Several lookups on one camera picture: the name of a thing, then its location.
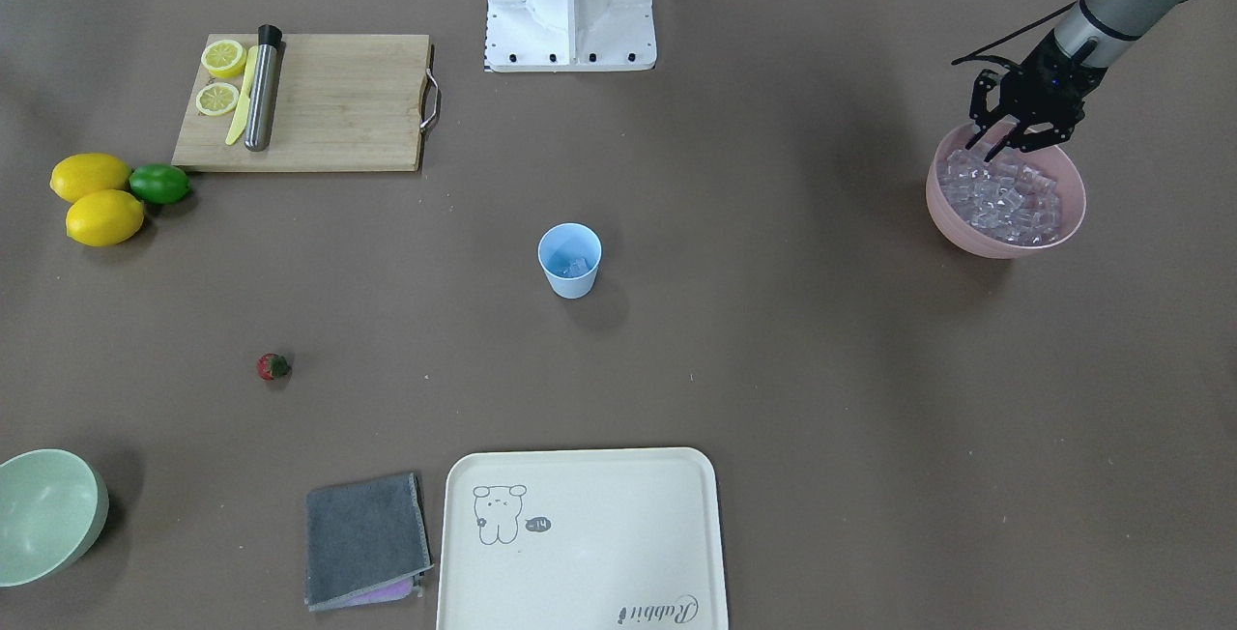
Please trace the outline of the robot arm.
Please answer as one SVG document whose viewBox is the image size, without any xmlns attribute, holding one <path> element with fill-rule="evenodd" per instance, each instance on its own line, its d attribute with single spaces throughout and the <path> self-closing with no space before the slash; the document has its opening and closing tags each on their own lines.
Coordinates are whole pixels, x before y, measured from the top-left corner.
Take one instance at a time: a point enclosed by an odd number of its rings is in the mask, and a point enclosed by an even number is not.
<svg viewBox="0 0 1237 630">
<path fill-rule="evenodd" d="M 1059 22 L 1023 61 L 990 56 L 983 48 L 964 57 L 1004 68 L 1003 74 L 981 71 L 976 76 L 970 101 L 975 132 L 967 146 L 1004 119 L 1014 125 L 986 158 L 1003 149 L 1034 152 L 1068 141 L 1085 118 L 1085 98 L 1110 66 L 1185 1 L 1077 0 L 1049 14 L 1048 19 Z"/>
</svg>

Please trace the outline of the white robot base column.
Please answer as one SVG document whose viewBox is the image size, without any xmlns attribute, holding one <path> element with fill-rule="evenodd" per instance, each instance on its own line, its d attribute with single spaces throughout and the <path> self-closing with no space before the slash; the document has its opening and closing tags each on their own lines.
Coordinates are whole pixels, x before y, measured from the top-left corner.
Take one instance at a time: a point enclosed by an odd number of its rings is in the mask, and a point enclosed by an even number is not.
<svg viewBox="0 0 1237 630">
<path fill-rule="evenodd" d="M 653 0 L 486 0 L 489 72 L 640 72 L 658 59 Z"/>
</svg>

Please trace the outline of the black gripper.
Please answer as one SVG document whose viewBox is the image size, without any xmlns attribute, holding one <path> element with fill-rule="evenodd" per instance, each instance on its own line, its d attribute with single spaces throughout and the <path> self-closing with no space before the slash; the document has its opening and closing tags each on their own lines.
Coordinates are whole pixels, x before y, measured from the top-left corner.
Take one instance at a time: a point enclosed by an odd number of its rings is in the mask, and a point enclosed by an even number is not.
<svg viewBox="0 0 1237 630">
<path fill-rule="evenodd" d="M 1025 125 L 1074 125 L 1085 116 L 1085 98 L 1098 88 L 1105 68 L 1091 66 L 1101 48 L 1097 37 L 1086 37 L 1077 50 L 1063 50 L 1056 33 L 1047 33 L 1021 62 L 1012 98 L 1013 115 L 976 118 L 966 150 L 992 162 L 1001 156 L 1023 153 Z"/>
</svg>

